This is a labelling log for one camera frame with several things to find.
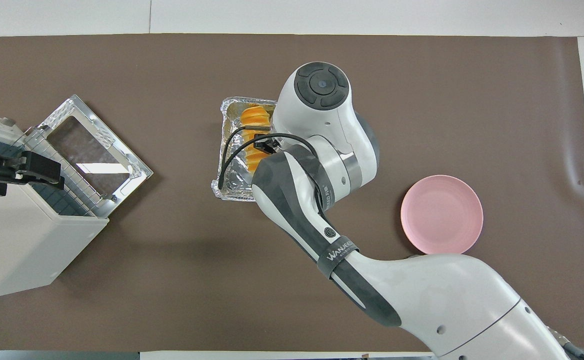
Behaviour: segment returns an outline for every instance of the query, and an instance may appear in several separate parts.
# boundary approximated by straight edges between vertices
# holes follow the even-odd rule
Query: brown mat
[[[470,184],[493,266],[584,347],[584,103],[575,38],[135,34],[0,38],[0,116],[38,125],[78,94],[155,175],[49,285],[0,297],[0,349],[425,351],[360,312],[255,203],[210,181],[227,96],[275,99],[338,64],[375,130],[375,180],[327,213],[373,258],[432,174]]]

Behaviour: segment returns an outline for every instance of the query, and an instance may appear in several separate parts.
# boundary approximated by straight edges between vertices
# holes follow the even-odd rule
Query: black velcro strap
[[[339,237],[319,255],[316,266],[321,274],[330,279],[334,269],[354,250],[359,248],[346,236]]]

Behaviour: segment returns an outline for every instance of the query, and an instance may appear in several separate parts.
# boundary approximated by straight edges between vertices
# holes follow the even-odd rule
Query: round plate
[[[479,197],[465,182],[448,175],[422,178],[405,194],[401,224],[426,254],[464,253],[484,227]]]

